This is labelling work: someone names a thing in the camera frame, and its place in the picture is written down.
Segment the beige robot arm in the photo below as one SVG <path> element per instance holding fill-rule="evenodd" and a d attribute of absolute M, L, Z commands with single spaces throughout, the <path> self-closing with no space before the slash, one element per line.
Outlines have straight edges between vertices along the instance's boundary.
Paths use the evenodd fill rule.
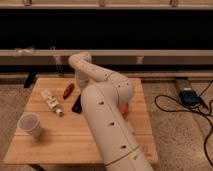
<path fill-rule="evenodd" d="M 69 57 L 81 106 L 107 171 L 154 171 L 119 107 L 134 95 L 128 77 L 92 63 L 89 52 Z"/>

